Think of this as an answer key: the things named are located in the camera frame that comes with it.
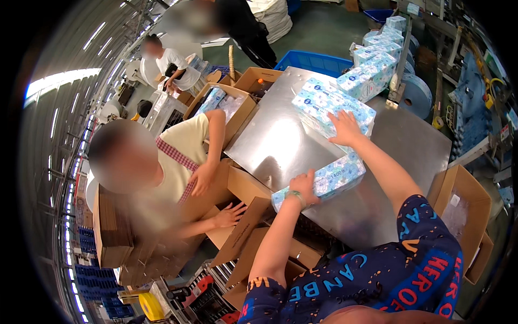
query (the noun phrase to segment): yellow shirt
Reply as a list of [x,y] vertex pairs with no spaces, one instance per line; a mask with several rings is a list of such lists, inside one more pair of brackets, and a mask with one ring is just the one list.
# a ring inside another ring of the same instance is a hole
[[[180,153],[201,165],[207,161],[203,141],[209,133],[209,120],[200,114],[168,128],[160,138]],[[159,163],[164,171],[162,183],[138,194],[138,205],[150,228],[166,229],[178,222],[174,217],[176,203],[182,197],[192,172],[159,150]]]

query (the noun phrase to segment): blue floral tissue box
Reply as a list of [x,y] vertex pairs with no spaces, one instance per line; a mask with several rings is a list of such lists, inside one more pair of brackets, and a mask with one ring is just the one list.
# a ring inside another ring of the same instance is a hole
[[225,98],[226,92],[223,91],[223,89],[217,87],[212,87],[211,89],[212,92],[208,95],[207,99],[205,99],[205,102],[202,103],[194,116],[216,109],[221,100]]
[[[316,130],[325,138],[335,137],[336,128],[327,116],[328,112],[336,115],[338,111],[352,111],[361,132],[370,137],[374,126],[376,111],[364,103],[359,102],[328,82],[315,78],[309,79],[302,90],[292,100],[303,123]],[[350,147],[337,145],[348,153]]]
[[389,86],[396,66],[395,58],[380,53],[340,76],[336,82],[345,94],[365,103]]
[[[351,189],[362,181],[365,167],[358,155],[352,151],[343,158],[326,165],[315,172],[313,192],[325,201],[339,192]],[[289,190],[286,187],[271,195],[271,204],[276,212],[281,209],[284,195]]]
[[364,46],[371,46],[376,45],[377,43],[383,42],[383,41],[393,41],[394,43],[398,44],[399,46],[403,46],[403,42],[405,41],[405,38],[398,34],[381,34],[376,36],[367,37],[363,40]]
[[407,19],[401,16],[388,17],[385,26],[392,27],[404,32],[407,28]]
[[360,48],[354,51],[353,60],[354,67],[359,67],[364,64],[371,58],[375,57],[381,52],[385,52],[390,54],[393,58],[399,61],[399,57],[401,56],[401,46],[394,43],[393,41],[388,41],[386,43],[378,43],[376,45],[367,46],[364,48]]

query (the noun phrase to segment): bracelet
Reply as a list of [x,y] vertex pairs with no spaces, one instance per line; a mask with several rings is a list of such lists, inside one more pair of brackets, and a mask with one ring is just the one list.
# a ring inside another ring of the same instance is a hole
[[304,199],[304,197],[302,197],[302,194],[299,191],[297,191],[297,190],[288,190],[284,194],[284,199],[288,198],[288,196],[290,196],[290,195],[293,195],[293,196],[298,198],[298,200],[300,201],[300,210],[304,210],[307,207],[306,200]]

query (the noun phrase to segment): checkered strap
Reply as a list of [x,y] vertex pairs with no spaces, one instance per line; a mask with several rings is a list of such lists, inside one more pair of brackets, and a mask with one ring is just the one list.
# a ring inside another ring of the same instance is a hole
[[[155,142],[156,142],[156,146],[159,148],[160,151],[162,151],[163,153],[166,153],[168,156],[170,156],[176,162],[185,166],[192,172],[195,172],[198,169],[198,167],[199,167],[198,164],[194,163],[191,159],[189,159],[188,157],[186,157],[185,155],[180,153],[180,151],[178,151],[173,146],[164,142],[164,140],[162,140],[160,137],[157,137]],[[185,188],[185,190],[182,194],[182,197],[180,197],[178,204],[180,204],[180,205],[183,204],[187,200],[187,198],[189,197],[189,195],[191,194],[193,189],[194,189],[194,182],[187,184],[187,187]]]

